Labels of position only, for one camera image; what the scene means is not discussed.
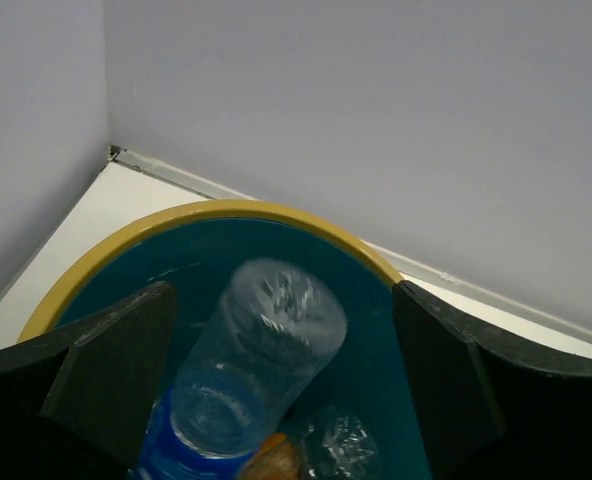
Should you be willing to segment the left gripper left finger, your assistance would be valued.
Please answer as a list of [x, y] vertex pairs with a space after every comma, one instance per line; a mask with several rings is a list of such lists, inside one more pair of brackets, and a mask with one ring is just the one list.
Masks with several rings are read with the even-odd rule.
[[140, 455], [177, 314], [156, 282], [0, 350], [0, 479], [124, 479]]

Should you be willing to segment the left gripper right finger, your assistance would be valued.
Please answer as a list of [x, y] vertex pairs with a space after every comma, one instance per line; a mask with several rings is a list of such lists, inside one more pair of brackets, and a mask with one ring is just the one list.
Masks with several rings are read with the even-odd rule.
[[392, 313], [434, 478], [592, 479], [592, 359], [409, 281], [393, 287]]

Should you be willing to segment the clear bottle blue label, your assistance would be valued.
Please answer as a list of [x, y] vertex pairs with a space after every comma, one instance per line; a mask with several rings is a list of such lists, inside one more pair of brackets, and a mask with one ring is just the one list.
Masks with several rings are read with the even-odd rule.
[[242, 264], [155, 405], [132, 478], [235, 478], [346, 333], [315, 276], [268, 258]]

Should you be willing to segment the orange plastic bottle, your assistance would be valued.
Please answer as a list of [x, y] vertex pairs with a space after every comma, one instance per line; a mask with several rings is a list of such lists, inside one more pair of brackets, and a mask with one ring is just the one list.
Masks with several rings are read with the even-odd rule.
[[238, 479], [298, 480], [302, 478], [302, 460], [298, 449], [281, 432], [270, 436], [239, 472]]

